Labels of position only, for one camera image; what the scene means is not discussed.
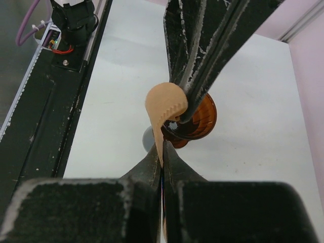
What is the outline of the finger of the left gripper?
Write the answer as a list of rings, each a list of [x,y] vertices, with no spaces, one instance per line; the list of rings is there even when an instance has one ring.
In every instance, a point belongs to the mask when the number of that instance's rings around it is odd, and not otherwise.
[[[164,15],[170,82],[192,79],[216,36],[233,11],[235,1],[169,1]]]
[[[207,16],[211,8],[203,4],[193,54],[180,82],[188,100],[180,122],[191,119],[227,62],[281,4],[282,1],[277,0],[233,1],[210,38],[203,31],[209,30]]]

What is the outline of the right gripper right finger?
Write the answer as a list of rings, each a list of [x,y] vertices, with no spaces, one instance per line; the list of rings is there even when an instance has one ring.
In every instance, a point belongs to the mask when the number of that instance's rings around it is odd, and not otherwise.
[[[163,144],[167,242],[317,242],[296,190],[282,182],[208,181]]]

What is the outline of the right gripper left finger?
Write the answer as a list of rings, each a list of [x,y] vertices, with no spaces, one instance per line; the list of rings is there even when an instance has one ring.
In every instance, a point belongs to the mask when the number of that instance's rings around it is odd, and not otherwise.
[[[160,242],[157,150],[118,179],[37,178],[14,193],[1,242]]]

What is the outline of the amber plastic coffee dripper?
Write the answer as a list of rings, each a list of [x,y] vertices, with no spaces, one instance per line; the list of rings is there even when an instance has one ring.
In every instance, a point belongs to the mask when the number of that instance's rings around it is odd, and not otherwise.
[[[207,94],[190,121],[181,124],[168,120],[161,131],[164,140],[170,141],[174,148],[182,148],[192,140],[207,136],[215,127],[216,121],[217,108],[212,97]]]

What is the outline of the brown paper coffee filter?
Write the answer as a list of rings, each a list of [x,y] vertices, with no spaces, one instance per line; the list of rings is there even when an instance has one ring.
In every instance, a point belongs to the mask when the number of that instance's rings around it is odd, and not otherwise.
[[[178,220],[175,212],[174,196],[167,184],[168,175],[164,163],[164,136],[161,131],[167,120],[178,121],[188,107],[183,90],[174,83],[161,83],[147,94],[145,108],[151,122],[157,156],[162,168],[163,229],[166,242],[180,242],[177,232]]]

